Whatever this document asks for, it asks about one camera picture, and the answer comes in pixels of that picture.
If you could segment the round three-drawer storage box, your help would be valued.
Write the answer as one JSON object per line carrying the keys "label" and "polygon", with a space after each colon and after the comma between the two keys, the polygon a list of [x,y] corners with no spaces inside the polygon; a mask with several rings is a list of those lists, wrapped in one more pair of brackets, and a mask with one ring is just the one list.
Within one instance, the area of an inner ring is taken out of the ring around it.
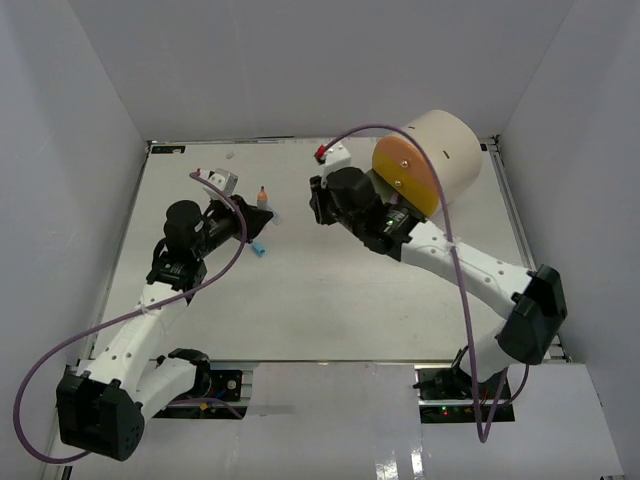
{"label": "round three-drawer storage box", "polygon": [[478,138],[462,120],[431,110],[403,130],[380,139],[372,169],[396,193],[429,217],[441,209],[438,186],[453,201],[477,179],[482,167]]}

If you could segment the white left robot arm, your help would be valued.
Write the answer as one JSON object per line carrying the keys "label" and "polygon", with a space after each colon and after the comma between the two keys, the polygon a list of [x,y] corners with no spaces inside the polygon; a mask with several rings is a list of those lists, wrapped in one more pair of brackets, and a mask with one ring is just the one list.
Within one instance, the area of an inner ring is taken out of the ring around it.
{"label": "white left robot arm", "polygon": [[167,209],[138,313],[81,373],[65,376],[57,386],[63,444],[124,461],[156,413],[176,399],[207,396],[212,377],[205,353],[179,348],[153,370],[147,366],[202,284],[206,256],[231,238],[252,241],[273,217],[238,195],[231,200],[231,206],[213,200],[206,209],[180,200]]}

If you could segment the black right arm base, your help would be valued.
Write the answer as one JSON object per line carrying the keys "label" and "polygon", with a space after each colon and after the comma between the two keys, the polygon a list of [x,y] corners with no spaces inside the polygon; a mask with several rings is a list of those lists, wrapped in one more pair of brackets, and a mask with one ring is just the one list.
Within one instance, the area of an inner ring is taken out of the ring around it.
{"label": "black right arm base", "polygon": [[[475,409],[471,378],[453,368],[451,363],[415,364],[413,389],[418,397],[420,421],[423,425],[474,424]],[[496,373],[478,386],[480,418],[489,419],[494,404],[494,423],[512,423],[516,420],[511,404],[512,391],[504,381],[500,398],[496,401],[501,373]]]}

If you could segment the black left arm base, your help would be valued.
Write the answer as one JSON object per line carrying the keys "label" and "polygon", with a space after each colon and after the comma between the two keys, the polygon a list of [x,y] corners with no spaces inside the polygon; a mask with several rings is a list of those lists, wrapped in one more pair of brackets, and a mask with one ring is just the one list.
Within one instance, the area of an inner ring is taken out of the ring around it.
{"label": "black left arm base", "polygon": [[194,386],[154,415],[159,419],[241,420],[248,409],[250,372],[212,363],[198,350],[178,348],[159,356],[156,366],[183,360],[195,367]]}

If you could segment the orange highlighter body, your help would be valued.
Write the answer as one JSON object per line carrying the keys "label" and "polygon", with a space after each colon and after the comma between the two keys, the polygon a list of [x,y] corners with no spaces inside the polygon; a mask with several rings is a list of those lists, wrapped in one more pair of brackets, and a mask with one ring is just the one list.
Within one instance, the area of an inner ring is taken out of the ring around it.
{"label": "orange highlighter body", "polygon": [[260,188],[257,195],[256,202],[257,202],[257,207],[260,209],[267,209],[269,207],[268,195],[264,186]]}

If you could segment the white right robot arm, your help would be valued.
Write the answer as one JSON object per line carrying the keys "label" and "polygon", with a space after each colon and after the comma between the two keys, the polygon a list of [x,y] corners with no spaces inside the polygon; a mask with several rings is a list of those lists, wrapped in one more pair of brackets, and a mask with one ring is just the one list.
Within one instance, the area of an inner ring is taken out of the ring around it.
{"label": "white right robot arm", "polygon": [[451,374],[453,390],[472,399],[488,380],[514,364],[539,365],[567,317],[560,273],[498,260],[465,243],[451,243],[431,221],[382,200],[369,175],[345,167],[310,180],[310,207],[320,225],[341,224],[370,251],[429,271],[482,301],[501,323],[468,344]]}

